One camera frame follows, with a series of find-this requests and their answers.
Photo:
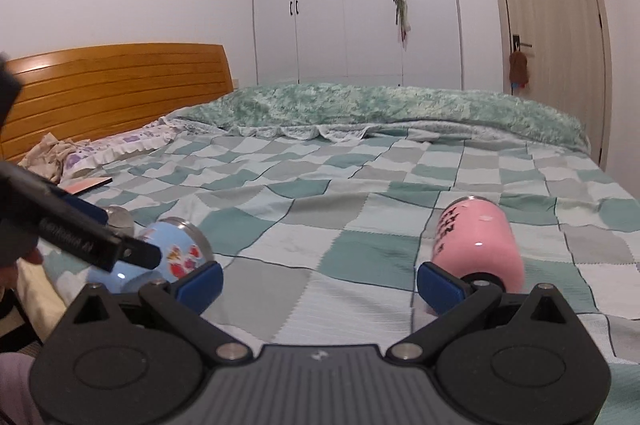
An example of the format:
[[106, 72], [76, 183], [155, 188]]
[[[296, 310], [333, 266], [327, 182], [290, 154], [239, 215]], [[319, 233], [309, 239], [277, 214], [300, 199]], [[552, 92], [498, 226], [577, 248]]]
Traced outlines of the pink lettered cup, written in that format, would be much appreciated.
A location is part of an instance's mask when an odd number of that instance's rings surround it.
[[524, 285], [524, 263], [506, 213], [484, 197], [461, 197], [442, 211], [432, 261], [461, 280], [496, 281], [506, 293]]

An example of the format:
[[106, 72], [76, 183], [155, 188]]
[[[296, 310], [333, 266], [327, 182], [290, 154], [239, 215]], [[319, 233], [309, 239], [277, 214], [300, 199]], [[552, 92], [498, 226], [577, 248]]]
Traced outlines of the pink flat card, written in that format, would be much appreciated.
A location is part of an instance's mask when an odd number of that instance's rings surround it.
[[81, 195], [111, 183], [111, 177], [95, 177], [77, 179], [61, 185], [61, 189], [70, 195]]

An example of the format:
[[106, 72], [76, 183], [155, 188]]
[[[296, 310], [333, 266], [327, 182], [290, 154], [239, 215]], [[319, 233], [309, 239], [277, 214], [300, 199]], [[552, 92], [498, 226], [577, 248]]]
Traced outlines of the beige crumpled cloth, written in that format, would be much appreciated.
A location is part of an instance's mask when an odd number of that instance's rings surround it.
[[89, 139], [58, 140], [48, 132], [25, 154], [18, 162], [18, 166], [58, 184], [62, 179], [67, 157], [88, 145], [89, 142]]

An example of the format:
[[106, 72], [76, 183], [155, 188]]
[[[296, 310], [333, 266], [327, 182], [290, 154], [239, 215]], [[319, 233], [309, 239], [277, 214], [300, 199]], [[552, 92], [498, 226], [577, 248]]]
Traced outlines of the purple floral pillow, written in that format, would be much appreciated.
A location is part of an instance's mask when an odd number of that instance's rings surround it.
[[179, 127], [161, 118], [141, 128], [78, 145], [66, 157], [61, 183], [88, 176], [104, 165], [121, 158], [148, 154], [175, 140]]

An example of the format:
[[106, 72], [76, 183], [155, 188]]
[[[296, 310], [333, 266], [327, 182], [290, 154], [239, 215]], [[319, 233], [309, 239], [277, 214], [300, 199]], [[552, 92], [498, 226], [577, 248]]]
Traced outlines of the orange wooden headboard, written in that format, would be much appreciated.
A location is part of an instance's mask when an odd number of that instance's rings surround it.
[[8, 62], [23, 90], [1, 129], [18, 162], [41, 138], [96, 140], [233, 91], [220, 44], [145, 42], [66, 49]]

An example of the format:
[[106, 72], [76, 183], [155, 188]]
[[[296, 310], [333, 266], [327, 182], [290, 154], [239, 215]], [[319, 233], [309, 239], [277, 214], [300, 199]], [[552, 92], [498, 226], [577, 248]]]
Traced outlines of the checkered green bed sheet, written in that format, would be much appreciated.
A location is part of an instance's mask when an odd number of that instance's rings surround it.
[[224, 267], [207, 319], [252, 345], [388, 345], [427, 319], [414, 269], [476, 194], [508, 217], [525, 282], [548, 281], [612, 370], [603, 424], [639, 419], [639, 204], [585, 154], [536, 142], [180, 136], [96, 170], [91, 203], [137, 227], [194, 223]]

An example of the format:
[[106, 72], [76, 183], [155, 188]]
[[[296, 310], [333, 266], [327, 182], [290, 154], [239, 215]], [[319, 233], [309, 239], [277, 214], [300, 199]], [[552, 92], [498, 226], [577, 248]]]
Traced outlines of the green floral duvet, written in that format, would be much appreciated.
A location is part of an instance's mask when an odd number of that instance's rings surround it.
[[535, 101], [482, 90], [286, 84], [244, 88], [166, 116], [241, 134], [289, 132], [340, 141], [367, 128], [444, 122], [508, 132], [518, 139], [590, 151], [573, 116]]

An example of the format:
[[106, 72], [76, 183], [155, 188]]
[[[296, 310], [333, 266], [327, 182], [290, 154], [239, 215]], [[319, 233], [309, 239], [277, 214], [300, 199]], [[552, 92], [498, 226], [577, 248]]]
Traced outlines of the brown plush toy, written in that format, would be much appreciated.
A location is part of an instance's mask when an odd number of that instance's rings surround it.
[[529, 82], [527, 56], [516, 50], [509, 56], [509, 81], [511, 90], [524, 89]]

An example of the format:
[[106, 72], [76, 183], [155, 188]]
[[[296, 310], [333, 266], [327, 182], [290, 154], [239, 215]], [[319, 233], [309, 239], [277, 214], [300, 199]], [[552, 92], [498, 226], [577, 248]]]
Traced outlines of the green hanging ornament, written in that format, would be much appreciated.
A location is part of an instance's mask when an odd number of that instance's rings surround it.
[[408, 4], [406, 0], [393, 0], [395, 5], [395, 24], [398, 29], [398, 38], [403, 49], [407, 47], [410, 24], [408, 21]]

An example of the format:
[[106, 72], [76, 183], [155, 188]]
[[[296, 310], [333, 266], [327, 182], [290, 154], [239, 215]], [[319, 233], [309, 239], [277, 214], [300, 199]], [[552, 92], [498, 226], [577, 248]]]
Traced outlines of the beige wooden door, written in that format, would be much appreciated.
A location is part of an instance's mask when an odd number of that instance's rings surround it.
[[529, 82], [513, 91], [579, 119], [591, 158], [608, 159], [612, 108], [611, 46], [604, 0], [498, 0], [503, 54], [512, 36], [533, 46], [525, 53]]

